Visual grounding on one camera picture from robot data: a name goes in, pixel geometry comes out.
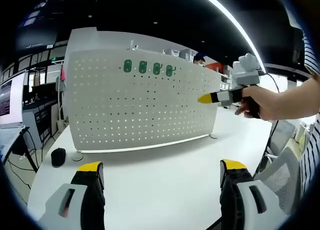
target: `desk leg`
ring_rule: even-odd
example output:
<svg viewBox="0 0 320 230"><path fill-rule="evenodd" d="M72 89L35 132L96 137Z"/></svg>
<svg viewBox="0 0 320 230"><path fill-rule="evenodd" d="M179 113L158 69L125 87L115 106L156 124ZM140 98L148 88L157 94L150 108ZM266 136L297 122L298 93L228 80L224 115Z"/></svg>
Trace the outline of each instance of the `desk leg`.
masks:
<svg viewBox="0 0 320 230"><path fill-rule="evenodd" d="M29 152L29 150L28 150L27 148L25 148L24 153L25 153L25 156L26 156L26 158L28 159L31 167L33 168L33 170L35 171L35 173L37 173L37 172L38 172L38 168L37 168L37 166L35 165L34 161L32 160L31 155L30 155L30 152Z"/></svg>

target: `tabletop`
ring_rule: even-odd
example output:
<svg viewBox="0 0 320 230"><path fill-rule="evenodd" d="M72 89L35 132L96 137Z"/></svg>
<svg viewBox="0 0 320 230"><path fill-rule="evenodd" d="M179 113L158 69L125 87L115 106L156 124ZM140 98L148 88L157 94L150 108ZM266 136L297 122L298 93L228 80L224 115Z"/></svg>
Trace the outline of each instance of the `tabletop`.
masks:
<svg viewBox="0 0 320 230"><path fill-rule="evenodd" d="M103 162L108 230L205 230L220 216L220 160L246 165L251 174L263 156L271 123L234 115L218 107L212 135L183 143L110 153L87 153L72 160L76 149L67 127L44 157L29 194L27 209L38 220L48 198L70 183L77 168ZM63 166L53 168L51 152L66 150Z"/></svg>

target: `white pegboard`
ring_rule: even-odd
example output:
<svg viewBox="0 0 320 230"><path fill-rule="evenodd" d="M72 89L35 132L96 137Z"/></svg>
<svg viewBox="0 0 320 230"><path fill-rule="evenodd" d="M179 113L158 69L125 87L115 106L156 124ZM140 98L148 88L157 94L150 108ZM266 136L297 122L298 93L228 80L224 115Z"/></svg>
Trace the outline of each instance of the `white pegboard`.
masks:
<svg viewBox="0 0 320 230"><path fill-rule="evenodd" d="M210 69L160 53L73 52L67 102L74 146L82 151L128 149L209 134L217 104L197 100L219 91L220 80Z"/></svg>

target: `monitor screen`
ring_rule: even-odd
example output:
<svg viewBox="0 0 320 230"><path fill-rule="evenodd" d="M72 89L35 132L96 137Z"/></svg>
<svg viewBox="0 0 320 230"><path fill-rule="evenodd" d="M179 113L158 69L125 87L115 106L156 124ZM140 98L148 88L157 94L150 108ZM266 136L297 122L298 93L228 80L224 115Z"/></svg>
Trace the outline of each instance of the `monitor screen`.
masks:
<svg viewBox="0 0 320 230"><path fill-rule="evenodd" d="M0 127L21 124L25 73L19 74L0 86Z"/></svg>

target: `floor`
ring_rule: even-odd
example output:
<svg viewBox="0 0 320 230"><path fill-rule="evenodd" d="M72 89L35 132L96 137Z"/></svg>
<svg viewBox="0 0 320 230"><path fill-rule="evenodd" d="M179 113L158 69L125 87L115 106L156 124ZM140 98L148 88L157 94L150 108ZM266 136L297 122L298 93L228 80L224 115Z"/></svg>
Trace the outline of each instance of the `floor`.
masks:
<svg viewBox="0 0 320 230"><path fill-rule="evenodd" d="M60 133L56 133L54 135L54 139L59 137ZM43 146L43 158L48 153L51 146L54 144L55 140L52 137L44 144ZM31 157L36 164L36 156L38 165L41 165L41 149L37 149L36 154L32 153ZM30 189L28 185L31 187L36 176L36 173L32 170L32 167L26 157L22 157L17 154L11 153L9 155L9 161L12 163L10 164L7 161L4 165L6 173L9 177L9 180L14 187L14 192L17 199L20 201L22 207L27 208L27 202L29 198ZM18 166L19 168L29 169L29 170L21 170L14 165ZM26 184L24 184L14 173L16 173Z"/></svg>

